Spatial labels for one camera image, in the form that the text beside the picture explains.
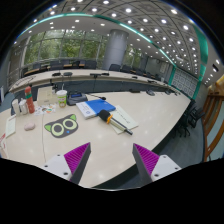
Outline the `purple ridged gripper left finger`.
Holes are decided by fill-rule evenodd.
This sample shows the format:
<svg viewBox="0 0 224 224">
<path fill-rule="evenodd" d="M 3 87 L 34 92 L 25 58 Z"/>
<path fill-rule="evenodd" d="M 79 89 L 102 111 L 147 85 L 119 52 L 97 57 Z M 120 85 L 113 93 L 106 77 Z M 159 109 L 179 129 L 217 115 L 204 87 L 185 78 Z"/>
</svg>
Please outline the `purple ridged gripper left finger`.
<svg viewBox="0 0 224 224">
<path fill-rule="evenodd" d="M 79 184 L 91 153 L 91 145 L 86 143 L 66 154 L 57 154 L 48 160 L 42 169 L 72 183 Z"/>
</svg>

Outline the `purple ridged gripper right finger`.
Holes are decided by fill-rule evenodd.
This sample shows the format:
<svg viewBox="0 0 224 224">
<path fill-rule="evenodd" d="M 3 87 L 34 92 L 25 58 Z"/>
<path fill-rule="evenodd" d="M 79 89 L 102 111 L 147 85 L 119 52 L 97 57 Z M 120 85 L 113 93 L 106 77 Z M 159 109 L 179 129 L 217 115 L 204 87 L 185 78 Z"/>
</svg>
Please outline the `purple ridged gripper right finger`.
<svg viewBox="0 0 224 224">
<path fill-rule="evenodd" d="M 133 144 L 132 154 L 144 184 L 164 178 L 181 169 L 169 156 L 159 156 L 136 143 Z"/>
</svg>

